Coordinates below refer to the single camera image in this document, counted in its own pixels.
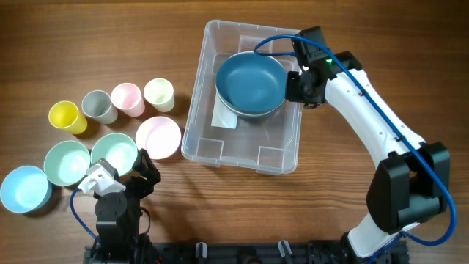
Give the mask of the yellow plastic cup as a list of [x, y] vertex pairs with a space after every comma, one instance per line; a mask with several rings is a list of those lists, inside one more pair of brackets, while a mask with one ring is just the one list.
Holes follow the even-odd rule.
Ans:
[[48, 113], [49, 123], [62, 131], [78, 135], [87, 128], [87, 120], [77, 105], [68, 100], [55, 103]]

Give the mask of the grey plastic cup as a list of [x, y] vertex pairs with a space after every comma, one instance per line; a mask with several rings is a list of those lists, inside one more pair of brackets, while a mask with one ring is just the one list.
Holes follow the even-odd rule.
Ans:
[[111, 96], [103, 90], [94, 90], [86, 94], [81, 108], [87, 117], [105, 125], [113, 123], [118, 117]]

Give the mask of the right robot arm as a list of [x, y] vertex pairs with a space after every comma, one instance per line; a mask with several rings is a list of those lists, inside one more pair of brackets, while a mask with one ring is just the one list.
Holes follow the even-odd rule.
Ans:
[[300, 72], [291, 72], [287, 100], [314, 108], [334, 107], [363, 142], [376, 171], [366, 195], [368, 213], [344, 235], [351, 260], [372, 263], [409, 230], [446, 210], [450, 225], [433, 246], [454, 232], [455, 204], [448, 191], [450, 154], [440, 143], [427, 144], [389, 108], [348, 51], [296, 52]]

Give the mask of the mint green bowl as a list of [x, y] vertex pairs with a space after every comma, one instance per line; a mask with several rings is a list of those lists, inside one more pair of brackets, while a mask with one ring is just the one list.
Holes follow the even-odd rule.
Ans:
[[90, 153], [85, 145], [72, 140], [63, 141], [48, 151], [43, 169], [54, 185], [72, 186], [85, 176], [90, 161]]
[[132, 170], [137, 155], [136, 143], [128, 135], [110, 133], [95, 143], [91, 151], [91, 164], [104, 158], [118, 171], [121, 177]]

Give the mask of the cream large bowl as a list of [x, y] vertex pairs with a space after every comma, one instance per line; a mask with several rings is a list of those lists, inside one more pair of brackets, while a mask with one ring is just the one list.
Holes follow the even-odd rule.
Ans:
[[228, 108], [228, 110], [230, 110], [231, 112], [235, 113], [237, 116], [239, 116], [240, 118], [243, 118], [243, 119], [264, 119], [264, 118], [268, 118], [268, 117], [271, 117], [271, 116], [275, 115], [276, 112], [283, 106], [283, 104], [281, 104], [280, 106], [276, 107], [274, 110], [267, 111], [267, 112], [262, 112], [261, 114], [249, 114], [249, 113], [245, 113], [245, 112], [236, 110], [233, 106], [231, 106], [228, 102], [226, 102], [222, 98], [220, 98], [220, 100], [225, 105], [225, 107]]

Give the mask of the light blue bowl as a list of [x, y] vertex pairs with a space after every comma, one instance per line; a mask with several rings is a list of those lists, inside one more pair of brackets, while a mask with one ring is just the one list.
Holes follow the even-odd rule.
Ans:
[[41, 208], [51, 194], [51, 182], [36, 166], [20, 166], [12, 170], [1, 185], [1, 202], [13, 213], [28, 213]]

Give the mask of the pink small bowl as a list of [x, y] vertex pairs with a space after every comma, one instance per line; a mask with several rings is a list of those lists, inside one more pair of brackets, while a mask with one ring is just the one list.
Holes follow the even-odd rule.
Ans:
[[181, 142], [179, 125], [168, 117], [151, 117], [140, 124], [136, 131], [137, 149], [145, 149], [153, 160], [172, 156]]

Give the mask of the cream plastic cup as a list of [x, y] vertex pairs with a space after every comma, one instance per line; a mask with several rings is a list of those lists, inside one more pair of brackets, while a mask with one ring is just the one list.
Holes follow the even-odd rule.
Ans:
[[154, 78], [144, 87], [144, 98], [160, 112], [169, 112], [174, 108], [174, 88], [164, 78]]

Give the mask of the dark blue bowl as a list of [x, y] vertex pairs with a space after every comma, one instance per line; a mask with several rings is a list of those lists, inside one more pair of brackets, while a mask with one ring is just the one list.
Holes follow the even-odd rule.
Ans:
[[272, 111], [285, 101], [285, 88], [254, 87], [253, 89], [219, 89], [217, 96], [224, 99], [236, 110], [249, 114], [261, 114]]
[[286, 86], [287, 72], [281, 63], [271, 56], [261, 56], [252, 51], [229, 57], [215, 76], [215, 88], [219, 89], [286, 89]]

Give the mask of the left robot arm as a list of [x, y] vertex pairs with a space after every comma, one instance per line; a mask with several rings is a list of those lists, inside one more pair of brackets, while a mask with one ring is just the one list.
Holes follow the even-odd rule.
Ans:
[[124, 184], [124, 191], [95, 196], [98, 236], [92, 246], [85, 249], [85, 263], [163, 262], [148, 232], [139, 231], [140, 217], [149, 213], [140, 206], [140, 201], [161, 181], [160, 172], [144, 149], [139, 150], [133, 170], [138, 174]]

